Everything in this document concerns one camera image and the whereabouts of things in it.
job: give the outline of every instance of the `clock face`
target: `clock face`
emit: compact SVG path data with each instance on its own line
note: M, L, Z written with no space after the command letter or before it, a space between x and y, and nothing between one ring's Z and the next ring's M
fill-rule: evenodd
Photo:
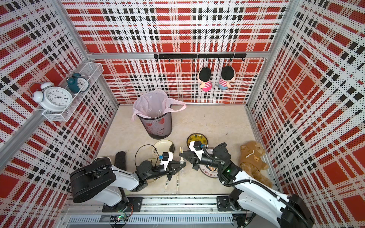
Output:
M82 92L86 91L89 87L89 82L81 77L77 78L77 86L80 88Z
M52 104L66 107L72 101L71 94L63 88L50 88L45 93L45 98Z

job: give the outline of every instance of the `red plaid wall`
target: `red plaid wall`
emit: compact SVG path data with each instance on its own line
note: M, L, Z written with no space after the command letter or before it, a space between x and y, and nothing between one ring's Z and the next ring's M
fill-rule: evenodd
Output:
M142 94L155 89L164 90L169 97L184 102L244 104L250 94L264 62L263 58L244 61L229 59L101 59L103 76L114 96L121 104L132 104ZM232 65L237 77L232 88L218 87L220 73L227 64ZM207 66L212 71L213 88L203 92L196 79L197 71Z
M252 112L318 227L365 226L365 1L301 1Z
M91 53L268 51L288 4L288 0L62 2Z
M47 1L0 5L0 146L38 108L33 82L56 85L83 58ZM93 159L114 113L96 82L66 123L44 121L0 171L0 227L52 227L69 174Z
M2 1L0 28L1 147L38 107L30 84L58 85L83 58L49 2Z
M44 121L0 172L0 227L53 227L70 174L91 163L115 112L98 82L68 122Z

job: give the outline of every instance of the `teddy bear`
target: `teddy bear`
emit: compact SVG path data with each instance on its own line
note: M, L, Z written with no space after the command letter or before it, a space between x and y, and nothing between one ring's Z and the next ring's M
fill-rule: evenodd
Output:
M240 167L248 175L255 178L259 182L265 184L267 187L272 187L272 182L261 174L261 170L266 170L269 165L261 160L261 156L265 151L263 146L256 141L249 141L241 146L241 158L239 160Z

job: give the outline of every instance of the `pink plush doll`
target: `pink plush doll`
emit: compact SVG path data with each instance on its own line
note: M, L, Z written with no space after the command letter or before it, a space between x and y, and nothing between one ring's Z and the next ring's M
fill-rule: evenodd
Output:
M236 72L231 66L223 67L220 76L219 88L223 90L231 88L230 82L236 80Z
M212 88L212 83L210 82L211 70L208 67L202 67L198 71L197 79L198 82L201 82L199 86L204 92L208 92Z

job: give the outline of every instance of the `mounting plate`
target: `mounting plate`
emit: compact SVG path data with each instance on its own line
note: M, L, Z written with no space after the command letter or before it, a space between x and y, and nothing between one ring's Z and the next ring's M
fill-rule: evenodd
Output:
M228 196L217 196L217 208L218 211L235 211L231 208Z
M140 212L141 206L142 206L142 199L143 197L127 197L129 200L129 203L133 205L133 212ZM108 206L104 205L103 212L117 212L119 210L119 205L116 204L115 206ZM131 207L127 207L124 212L131 212Z

